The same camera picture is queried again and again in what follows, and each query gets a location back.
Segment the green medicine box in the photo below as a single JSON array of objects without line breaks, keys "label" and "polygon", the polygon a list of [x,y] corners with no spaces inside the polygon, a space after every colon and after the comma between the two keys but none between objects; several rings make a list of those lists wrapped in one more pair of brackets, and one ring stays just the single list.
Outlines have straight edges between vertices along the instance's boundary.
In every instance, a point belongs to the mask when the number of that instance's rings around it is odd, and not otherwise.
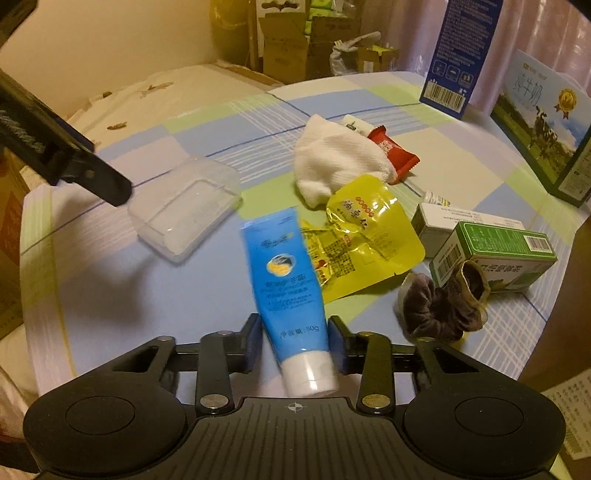
[{"label": "green medicine box", "polygon": [[463,261],[480,266],[494,292],[523,291],[556,262],[544,233],[460,222],[430,262],[432,279],[439,287]]}]

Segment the checked bed sheet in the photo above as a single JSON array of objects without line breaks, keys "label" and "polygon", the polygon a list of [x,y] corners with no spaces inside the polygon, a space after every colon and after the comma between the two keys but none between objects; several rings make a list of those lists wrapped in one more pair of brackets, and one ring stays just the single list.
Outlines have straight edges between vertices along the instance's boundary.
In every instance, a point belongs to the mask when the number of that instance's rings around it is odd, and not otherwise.
[{"label": "checked bed sheet", "polygon": [[41,185],[25,198],[21,285],[37,387],[49,391],[160,335],[180,343],[235,328],[254,308],[240,228],[296,208],[325,223],[294,185],[294,146],[314,115],[352,114],[385,126],[419,156],[392,193],[408,214],[432,192],[454,206],[515,219],[558,257],[528,290],[493,299],[485,327],[463,350],[517,377],[549,320],[577,230],[589,217],[549,195],[485,118],[455,120],[420,101],[410,72],[308,81],[205,107],[102,148],[138,199],[160,186],[181,227],[205,234],[171,261],[147,245],[148,224],[75,184]]}]

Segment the dark velvet scrunchie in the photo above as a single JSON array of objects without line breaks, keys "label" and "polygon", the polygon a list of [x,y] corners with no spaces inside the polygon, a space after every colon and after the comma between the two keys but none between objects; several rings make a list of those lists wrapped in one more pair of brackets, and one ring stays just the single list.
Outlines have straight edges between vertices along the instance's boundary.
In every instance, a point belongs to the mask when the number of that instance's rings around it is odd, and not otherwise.
[{"label": "dark velvet scrunchie", "polygon": [[483,270],[470,260],[458,263],[443,287],[411,272],[399,290],[399,317],[411,338],[453,343],[484,327],[489,295]]}]

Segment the pink curtain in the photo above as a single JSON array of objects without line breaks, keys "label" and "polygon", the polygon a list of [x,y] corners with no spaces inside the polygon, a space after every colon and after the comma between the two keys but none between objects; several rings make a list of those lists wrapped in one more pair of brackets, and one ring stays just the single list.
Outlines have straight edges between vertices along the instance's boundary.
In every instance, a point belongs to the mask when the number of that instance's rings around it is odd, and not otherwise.
[{"label": "pink curtain", "polygon": [[[397,68],[424,76],[448,6],[445,0],[367,1],[363,33],[379,31],[399,51]],[[470,99],[490,113],[513,53],[521,50],[590,90],[590,21],[567,1],[505,1]]]}]

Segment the white sock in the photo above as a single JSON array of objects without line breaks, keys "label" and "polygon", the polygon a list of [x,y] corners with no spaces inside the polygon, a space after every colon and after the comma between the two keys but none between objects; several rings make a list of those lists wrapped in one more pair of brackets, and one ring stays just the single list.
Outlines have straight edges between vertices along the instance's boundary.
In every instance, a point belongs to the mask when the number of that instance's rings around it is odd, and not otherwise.
[{"label": "white sock", "polygon": [[372,175],[384,183],[398,179],[384,150],[341,124],[312,115],[294,146],[294,179],[304,202],[315,209],[349,182]]}]

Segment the red candy wrapper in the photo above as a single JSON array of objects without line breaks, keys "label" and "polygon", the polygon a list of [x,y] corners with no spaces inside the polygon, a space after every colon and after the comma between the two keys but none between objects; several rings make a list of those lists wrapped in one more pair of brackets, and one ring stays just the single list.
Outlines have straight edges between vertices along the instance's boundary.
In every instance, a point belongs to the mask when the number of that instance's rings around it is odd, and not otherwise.
[{"label": "red candy wrapper", "polygon": [[385,126],[372,130],[368,138],[381,147],[393,165],[397,179],[392,181],[392,184],[403,181],[410,171],[420,163],[420,158],[416,154],[407,151],[388,136]]}]

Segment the white ointment box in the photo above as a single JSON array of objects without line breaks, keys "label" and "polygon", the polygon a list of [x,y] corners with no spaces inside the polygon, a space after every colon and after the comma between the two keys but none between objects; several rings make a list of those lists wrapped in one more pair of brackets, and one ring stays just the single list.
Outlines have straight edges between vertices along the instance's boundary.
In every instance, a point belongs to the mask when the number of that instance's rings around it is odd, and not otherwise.
[{"label": "white ointment box", "polygon": [[425,257],[433,258],[447,241],[459,222],[508,227],[524,230],[521,221],[476,211],[420,203],[411,224],[425,248]]}]

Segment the cow picture milk box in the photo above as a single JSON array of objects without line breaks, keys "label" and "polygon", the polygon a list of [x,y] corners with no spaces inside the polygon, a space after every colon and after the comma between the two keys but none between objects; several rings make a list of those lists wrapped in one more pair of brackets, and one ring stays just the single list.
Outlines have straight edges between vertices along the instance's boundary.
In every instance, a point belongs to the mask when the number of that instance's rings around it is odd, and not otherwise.
[{"label": "cow picture milk box", "polygon": [[590,198],[590,97],[568,75],[515,51],[491,117],[548,193]]}]

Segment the blue milk carton box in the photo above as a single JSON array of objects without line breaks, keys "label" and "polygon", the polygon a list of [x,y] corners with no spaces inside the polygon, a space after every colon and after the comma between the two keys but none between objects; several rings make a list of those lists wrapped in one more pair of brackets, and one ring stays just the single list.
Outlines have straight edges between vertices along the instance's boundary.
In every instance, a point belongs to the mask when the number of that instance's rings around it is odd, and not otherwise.
[{"label": "blue milk carton box", "polygon": [[463,117],[489,52],[502,0],[451,0],[420,101]]}]

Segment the blue hand cream tube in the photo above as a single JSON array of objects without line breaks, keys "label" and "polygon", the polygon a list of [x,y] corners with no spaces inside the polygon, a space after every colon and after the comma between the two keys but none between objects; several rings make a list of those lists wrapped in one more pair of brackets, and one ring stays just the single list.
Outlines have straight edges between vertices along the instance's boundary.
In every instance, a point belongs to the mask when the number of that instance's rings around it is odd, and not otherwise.
[{"label": "blue hand cream tube", "polygon": [[290,397],[339,388],[322,290],[297,211],[284,209],[242,225],[256,309]]}]

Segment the paper leaflet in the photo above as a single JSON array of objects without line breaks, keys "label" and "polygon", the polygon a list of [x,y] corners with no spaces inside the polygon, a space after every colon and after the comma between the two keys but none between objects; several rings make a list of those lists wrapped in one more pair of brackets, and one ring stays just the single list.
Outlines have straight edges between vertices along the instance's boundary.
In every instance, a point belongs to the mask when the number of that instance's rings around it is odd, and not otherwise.
[{"label": "paper leaflet", "polygon": [[561,411],[566,434],[564,445],[573,460],[591,455],[591,372],[589,369],[543,394]]}]

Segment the yellow snack pouch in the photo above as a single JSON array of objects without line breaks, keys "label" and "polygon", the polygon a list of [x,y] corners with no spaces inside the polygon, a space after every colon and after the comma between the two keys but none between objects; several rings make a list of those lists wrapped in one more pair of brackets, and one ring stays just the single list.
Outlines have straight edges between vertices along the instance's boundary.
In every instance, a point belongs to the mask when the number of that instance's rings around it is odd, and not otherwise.
[{"label": "yellow snack pouch", "polygon": [[404,208],[374,176],[349,182],[325,207],[327,223],[301,221],[301,233],[325,303],[402,275],[425,259]]}]

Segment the cardboard boxes pile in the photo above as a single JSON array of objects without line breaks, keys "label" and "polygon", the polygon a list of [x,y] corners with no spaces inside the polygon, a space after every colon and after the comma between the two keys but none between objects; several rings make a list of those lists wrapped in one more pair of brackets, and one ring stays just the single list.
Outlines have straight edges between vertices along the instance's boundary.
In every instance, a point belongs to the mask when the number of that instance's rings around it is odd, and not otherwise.
[{"label": "cardboard boxes pile", "polygon": [[212,1],[212,33],[245,64],[219,67],[266,85],[389,71],[400,51],[379,31],[363,31],[365,1]]}]

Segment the clear plastic tray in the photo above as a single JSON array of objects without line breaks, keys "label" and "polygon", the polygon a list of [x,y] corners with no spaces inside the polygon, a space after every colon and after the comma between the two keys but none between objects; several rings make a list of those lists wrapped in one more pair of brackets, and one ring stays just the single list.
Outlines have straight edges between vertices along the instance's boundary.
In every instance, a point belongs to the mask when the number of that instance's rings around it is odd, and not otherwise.
[{"label": "clear plastic tray", "polygon": [[136,189],[128,215],[140,240],[183,263],[242,200],[235,168],[191,158]]}]

